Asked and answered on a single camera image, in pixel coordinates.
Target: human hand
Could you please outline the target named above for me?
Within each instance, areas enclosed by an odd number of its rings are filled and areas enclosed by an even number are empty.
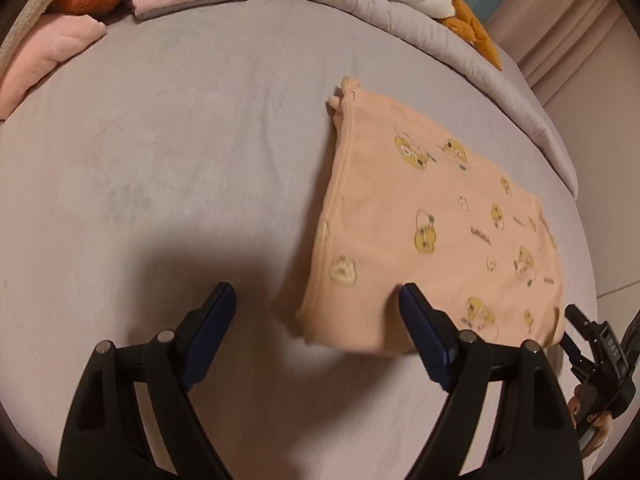
[[[580,390],[582,389],[582,385],[578,384],[574,389],[574,396],[567,403],[567,407],[569,408],[569,415],[571,415],[571,420],[574,424],[575,428],[575,415],[580,411]],[[591,425],[596,428],[596,434],[593,435],[593,438],[587,444],[587,446],[582,450],[581,455],[582,458],[587,458],[591,453],[596,451],[599,447],[601,447],[606,441],[609,433],[613,428],[613,417],[611,416],[611,412],[602,412],[596,417]]]

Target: metal screw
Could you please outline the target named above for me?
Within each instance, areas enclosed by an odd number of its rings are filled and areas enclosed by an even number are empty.
[[[110,349],[111,341],[107,341],[106,339],[104,341],[100,341],[95,346],[95,351],[98,352],[98,354],[106,354]]]
[[[537,354],[538,352],[540,352],[540,350],[542,350],[542,348],[540,348],[540,345],[535,341],[532,341],[531,339],[527,339],[524,342],[524,348],[526,348],[527,350],[529,350],[529,352],[532,352],[533,354]]]
[[[459,338],[465,343],[475,343],[478,340],[478,335],[473,330],[463,330],[460,332]]]
[[[158,334],[158,341],[168,343],[169,341],[173,341],[174,337],[175,332],[173,330],[162,330],[162,332]]]

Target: mattress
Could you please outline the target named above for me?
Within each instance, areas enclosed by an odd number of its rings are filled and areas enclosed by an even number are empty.
[[[443,124],[540,196],[564,300],[596,317],[571,192],[458,73],[305,0],[127,16],[0,126],[0,399],[53,468],[94,345],[145,342],[224,280],[238,314],[190,396],[234,478],[407,474],[446,398],[420,359],[306,346],[293,319],[334,154],[325,102],[345,74]],[[559,382],[570,396],[568,366]],[[140,392],[158,462],[171,468]],[[465,470],[481,463],[498,393]]]

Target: wall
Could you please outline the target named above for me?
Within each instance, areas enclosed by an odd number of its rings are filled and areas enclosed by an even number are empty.
[[[593,261],[598,315],[622,338],[640,308],[640,39],[625,18],[545,109],[578,173],[577,206]],[[634,378],[640,386],[640,372]],[[616,421],[596,465],[639,404],[640,394]]]

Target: bed sheet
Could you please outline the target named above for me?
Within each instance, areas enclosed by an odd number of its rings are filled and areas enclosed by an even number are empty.
[[[539,195],[565,301],[596,316],[571,193],[457,73],[305,0],[129,16],[0,126],[0,399],[48,463],[94,345],[146,341],[225,280],[238,314],[191,399],[234,478],[404,478],[444,393],[415,355],[306,346],[292,321],[334,153],[325,101],[345,74]],[[560,382],[569,395],[567,366]],[[466,469],[481,463],[497,400],[496,386]],[[148,434],[169,466],[151,422]]]

